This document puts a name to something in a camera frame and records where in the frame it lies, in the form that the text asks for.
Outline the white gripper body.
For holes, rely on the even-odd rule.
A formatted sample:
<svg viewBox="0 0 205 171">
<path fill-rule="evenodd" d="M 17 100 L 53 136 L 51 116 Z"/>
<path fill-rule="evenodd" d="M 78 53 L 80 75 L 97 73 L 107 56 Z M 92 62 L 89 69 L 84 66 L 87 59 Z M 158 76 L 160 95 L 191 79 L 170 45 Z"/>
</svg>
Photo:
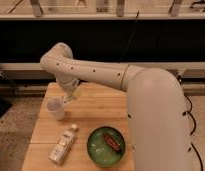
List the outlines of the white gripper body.
<svg viewBox="0 0 205 171">
<path fill-rule="evenodd" d="M 78 87 L 79 80 L 73 77 L 68 77 L 66 79 L 62 79 L 58 77 L 56 79 L 59 87 L 66 92 L 68 96 L 72 96 L 75 89 Z"/>
</svg>

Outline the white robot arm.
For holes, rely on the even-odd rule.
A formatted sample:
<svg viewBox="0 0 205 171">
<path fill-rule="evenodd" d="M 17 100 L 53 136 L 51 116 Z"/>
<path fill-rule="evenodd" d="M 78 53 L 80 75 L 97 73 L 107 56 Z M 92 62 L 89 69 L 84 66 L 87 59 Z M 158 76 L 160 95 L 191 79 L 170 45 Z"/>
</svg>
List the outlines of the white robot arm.
<svg viewBox="0 0 205 171">
<path fill-rule="evenodd" d="M 41 67 L 61 84 L 68 77 L 126 93 L 127 117 L 136 171 L 191 171 L 186 99 L 177 78 L 161 68 L 75 60 L 70 47 L 55 44 Z"/>
</svg>

